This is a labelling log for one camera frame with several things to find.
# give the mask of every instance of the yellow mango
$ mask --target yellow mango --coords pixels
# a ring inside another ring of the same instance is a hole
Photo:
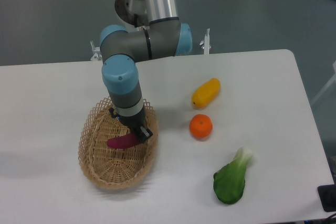
[[[196,108],[204,108],[219,94],[221,85],[216,78],[211,78],[201,85],[193,94],[191,100]]]

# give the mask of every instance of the white table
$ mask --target white table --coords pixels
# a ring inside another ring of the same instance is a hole
[[[78,164],[91,108],[108,95],[101,62],[0,67],[0,223],[267,223],[317,219],[317,187],[332,184],[293,54],[287,50],[183,56],[138,64],[160,121],[152,172],[135,188],[98,189]],[[191,108],[211,77],[219,97]],[[214,124],[206,142],[193,115]],[[241,146],[255,151],[242,199],[226,206],[213,173]]]

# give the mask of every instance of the woven basket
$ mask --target woven basket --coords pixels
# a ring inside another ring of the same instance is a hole
[[[147,127],[153,136],[145,143],[125,150],[107,147],[107,140],[130,130],[110,116],[110,98],[97,103],[86,120],[79,142],[79,165],[84,175],[104,189],[124,189],[139,183],[149,172],[156,152],[158,123],[155,111],[144,100]]]

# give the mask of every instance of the gray floor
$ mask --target gray floor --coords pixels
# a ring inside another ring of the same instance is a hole
[[[310,100],[334,74],[336,1],[176,2],[180,19],[192,29],[193,54],[201,53],[197,44],[210,27],[213,53],[291,50]],[[105,26],[120,24],[113,3],[114,0],[0,0],[0,65],[89,60],[89,41],[93,39],[98,44]],[[317,124],[323,136],[323,125],[336,114],[324,116],[319,109],[315,108],[314,113],[318,114]]]

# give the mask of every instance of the green vegetable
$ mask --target green vegetable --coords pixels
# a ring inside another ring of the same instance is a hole
[[[253,157],[249,148],[239,148],[231,163],[214,174],[214,191],[225,204],[234,204],[243,196],[247,165]]]

